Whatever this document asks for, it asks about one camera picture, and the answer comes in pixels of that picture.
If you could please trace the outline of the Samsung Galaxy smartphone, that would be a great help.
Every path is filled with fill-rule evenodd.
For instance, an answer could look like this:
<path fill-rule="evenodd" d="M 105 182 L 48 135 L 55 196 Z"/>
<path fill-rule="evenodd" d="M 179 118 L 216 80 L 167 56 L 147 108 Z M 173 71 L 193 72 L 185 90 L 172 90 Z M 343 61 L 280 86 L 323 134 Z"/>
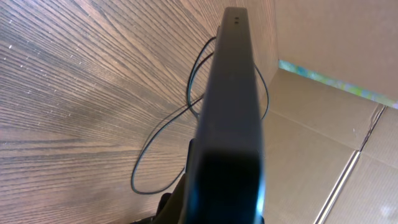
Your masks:
<path fill-rule="evenodd" d="M 181 223 L 260 223 L 264 140 L 248 11 L 227 7 L 188 153 Z"/>

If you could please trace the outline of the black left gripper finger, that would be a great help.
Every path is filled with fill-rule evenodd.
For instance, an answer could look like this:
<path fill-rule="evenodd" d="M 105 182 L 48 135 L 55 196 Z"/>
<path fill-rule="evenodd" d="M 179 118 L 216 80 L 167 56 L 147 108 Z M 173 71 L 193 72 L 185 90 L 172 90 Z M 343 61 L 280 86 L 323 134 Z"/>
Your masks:
<path fill-rule="evenodd" d="M 134 223 L 178 223 L 183 207 L 185 174 L 182 175 L 172 193 L 164 193 L 157 206 L 156 214 Z"/>

